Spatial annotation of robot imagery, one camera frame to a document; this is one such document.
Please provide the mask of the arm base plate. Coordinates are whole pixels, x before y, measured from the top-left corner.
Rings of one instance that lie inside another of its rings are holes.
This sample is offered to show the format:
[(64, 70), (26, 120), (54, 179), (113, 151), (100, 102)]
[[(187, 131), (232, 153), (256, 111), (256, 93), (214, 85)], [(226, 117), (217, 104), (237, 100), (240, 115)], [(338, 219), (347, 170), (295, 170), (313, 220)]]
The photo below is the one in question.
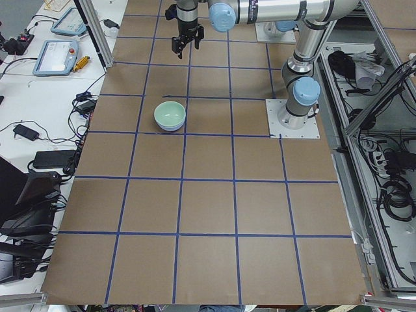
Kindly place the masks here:
[(319, 139), (320, 133), (314, 110), (296, 117), (286, 110), (286, 99), (266, 99), (266, 113), (270, 138)]
[(296, 38), (292, 29), (279, 31), (274, 22), (255, 24), (256, 37), (258, 42), (275, 44), (295, 44)]

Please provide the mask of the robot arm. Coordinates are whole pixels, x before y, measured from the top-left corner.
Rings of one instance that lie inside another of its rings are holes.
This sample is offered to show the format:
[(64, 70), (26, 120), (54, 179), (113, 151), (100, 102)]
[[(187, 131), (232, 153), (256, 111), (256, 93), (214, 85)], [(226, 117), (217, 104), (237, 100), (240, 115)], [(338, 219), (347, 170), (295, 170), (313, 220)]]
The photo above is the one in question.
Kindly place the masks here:
[(284, 63), (282, 78), (288, 99), (278, 112), (279, 123), (299, 130), (312, 117), (321, 93), (313, 77), (314, 63), (322, 51), (336, 21), (351, 13), (357, 1), (287, 0), (287, 1), (206, 1), (209, 21), (219, 33), (226, 33), (240, 23), (262, 25), (266, 35), (279, 38), (298, 29), (293, 54)]
[(297, 26), (297, 22), (293, 20), (285, 20), (285, 21), (270, 21), (266, 22), (264, 25), (264, 31), (269, 36), (281, 36), (286, 32), (294, 30)]

